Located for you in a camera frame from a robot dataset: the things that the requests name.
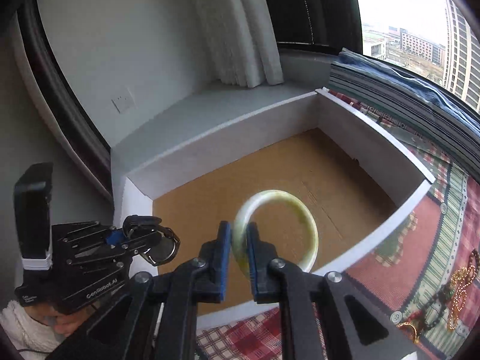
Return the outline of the gold bangle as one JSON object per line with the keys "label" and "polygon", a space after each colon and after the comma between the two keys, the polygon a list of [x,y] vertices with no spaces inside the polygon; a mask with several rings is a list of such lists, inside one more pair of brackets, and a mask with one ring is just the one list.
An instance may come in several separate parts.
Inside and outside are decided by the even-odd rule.
{"label": "gold bangle", "polygon": [[418,344],[424,322],[420,319],[406,319],[396,325],[401,331],[407,334],[408,338],[414,343]]}

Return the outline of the white wall socket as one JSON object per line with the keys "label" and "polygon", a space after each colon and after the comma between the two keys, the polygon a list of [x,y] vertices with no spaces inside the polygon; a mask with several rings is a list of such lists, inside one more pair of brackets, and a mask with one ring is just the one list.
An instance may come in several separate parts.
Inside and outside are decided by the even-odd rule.
{"label": "white wall socket", "polygon": [[116,91],[111,96],[111,102],[119,114],[124,114],[135,107],[134,96],[128,87]]}

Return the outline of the black wrist watch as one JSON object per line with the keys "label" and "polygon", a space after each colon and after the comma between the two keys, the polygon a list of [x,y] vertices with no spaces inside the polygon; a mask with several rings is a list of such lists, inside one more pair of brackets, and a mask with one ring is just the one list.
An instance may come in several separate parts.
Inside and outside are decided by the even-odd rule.
{"label": "black wrist watch", "polygon": [[181,241],[171,228],[161,225],[162,219],[148,215],[130,215],[122,226],[121,246],[132,255],[140,255],[152,267],[170,263],[176,258]]}

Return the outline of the white cardboard box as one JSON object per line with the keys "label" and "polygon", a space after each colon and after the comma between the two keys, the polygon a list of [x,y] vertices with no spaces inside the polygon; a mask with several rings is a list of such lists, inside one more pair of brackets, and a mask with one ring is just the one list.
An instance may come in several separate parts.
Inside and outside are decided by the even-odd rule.
{"label": "white cardboard box", "polygon": [[315,274],[344,272],[421,202],[432,172],[397,138],[325,89],[210,89],[112,149],[114,222],[158,215],[182,258],[264,190],[298,197],[320,245]]}

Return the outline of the white curtain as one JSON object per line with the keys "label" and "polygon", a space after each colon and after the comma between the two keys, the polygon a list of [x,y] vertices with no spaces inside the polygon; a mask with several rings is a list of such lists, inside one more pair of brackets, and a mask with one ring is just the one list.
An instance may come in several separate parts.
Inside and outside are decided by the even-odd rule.
{"label": "white curtain", "polygon": [[284,82],[266,0],[194,0],[219,80],[256,88]]}

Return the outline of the pale green jade bangle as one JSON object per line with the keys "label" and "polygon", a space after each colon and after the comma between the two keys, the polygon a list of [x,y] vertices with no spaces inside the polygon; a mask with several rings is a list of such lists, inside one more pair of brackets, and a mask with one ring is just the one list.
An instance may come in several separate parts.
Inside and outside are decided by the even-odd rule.
{"label": "pale green jade bangle", "polygon": [[267,239],[278,242],[297,265],[309,272],[317,260],[319,233],[313,215],[298,197],[277,189],[248,198],[233,221],[231,248],[241,273],[250,275],[247,258],[247,225],[258,220],[265,226]]}

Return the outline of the black window frame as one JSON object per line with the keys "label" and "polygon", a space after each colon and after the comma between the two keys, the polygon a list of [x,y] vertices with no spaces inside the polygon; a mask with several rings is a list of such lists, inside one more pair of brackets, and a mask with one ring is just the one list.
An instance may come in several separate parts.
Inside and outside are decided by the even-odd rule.
{"label": "black window frame", "polygon": [[266,0],[277,46],[338,55],[363,53],[358,0]]}

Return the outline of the patchwork plaid quilt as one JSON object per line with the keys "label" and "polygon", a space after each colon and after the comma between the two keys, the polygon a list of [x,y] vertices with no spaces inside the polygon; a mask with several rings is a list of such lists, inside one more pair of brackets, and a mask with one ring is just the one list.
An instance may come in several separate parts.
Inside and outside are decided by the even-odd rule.
{"label": "patchwork plaid quilt", "polygon": [[[431,299],[440,285],[437,273],[461,269],[470,251],[479,248],[473,246],[479,244],[479,184],[410,127],[366,104],[347,100],[401,141],[436,177],[400,226],[346,270],[354,285],[380,309],[387,314],[400,311],[407,318]],[[206,210],[205,219],[210,215],[208,224],[213,219],[233,220],[242,203],[263,190],[294,194],[311,211],[319,232],[321,245],[313,272],[371,233],[394,211],[391,199],[343,151],[319,128],[312,129],[209,172],[189,188],[196,191],[195,196],[202,196],[199,210]],[[277,241],[267,239],[263,224],[253,221],[279,254],[292,258],[280,250]],[[460,333],[446,330],[446,318],[447,311],[428,336],[424,333],[433,349],[419,344],[432,359],[453,355],[465,341]],[[282,359],[279,329],[276,307],[201,331],[199,345],[210,359]]]}

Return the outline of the striped blue folded mattress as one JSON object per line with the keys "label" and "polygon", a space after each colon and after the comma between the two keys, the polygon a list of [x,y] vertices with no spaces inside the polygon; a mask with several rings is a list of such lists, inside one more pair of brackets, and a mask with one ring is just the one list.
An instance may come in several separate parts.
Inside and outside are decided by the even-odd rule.
{"label": "striped blue folded mattress", "polygon": [[329,88],[413,128],[479,180],[479,115],[444,88],[347,49],[331,63]]}

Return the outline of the white knitted sleeve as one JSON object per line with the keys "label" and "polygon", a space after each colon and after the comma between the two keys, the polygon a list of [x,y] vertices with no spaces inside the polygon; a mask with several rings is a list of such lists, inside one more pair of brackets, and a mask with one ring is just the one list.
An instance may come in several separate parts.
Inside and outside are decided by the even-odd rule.
{"label": "white knitted sleeve", "polygon": [[31,318],[17,301],[1,311],[1,327],[24,359],[45,359],[61,343],[53,328]]}

